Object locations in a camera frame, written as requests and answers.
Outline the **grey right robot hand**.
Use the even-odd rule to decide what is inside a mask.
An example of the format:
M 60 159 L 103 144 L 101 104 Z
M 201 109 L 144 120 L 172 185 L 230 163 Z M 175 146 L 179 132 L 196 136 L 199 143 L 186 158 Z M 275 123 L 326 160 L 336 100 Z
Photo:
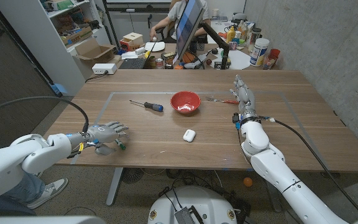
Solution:
M 256 120 L 257 114 L 255 112 L 255 96 L 253 91 L 248 88 L 240 75 L 235 76 L 234 87 L 236 88 L 236 90 L 230 89 L 230 92 L 239 102 L 238 107 L 241 121 Z

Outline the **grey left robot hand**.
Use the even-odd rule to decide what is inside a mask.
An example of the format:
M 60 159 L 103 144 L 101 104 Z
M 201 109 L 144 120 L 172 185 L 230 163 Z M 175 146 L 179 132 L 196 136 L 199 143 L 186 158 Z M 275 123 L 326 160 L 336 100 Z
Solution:
M 94 144 L 96 154 L 107 156 L 115 150 L 106 144 L 116 142 L 116 139 L 127 136 L 125 131 L 128 129 L 128 126 L 118 121 L 111 121 L 106 124 L 90 126 L 85 135 L 85 141 L 92 142 Z

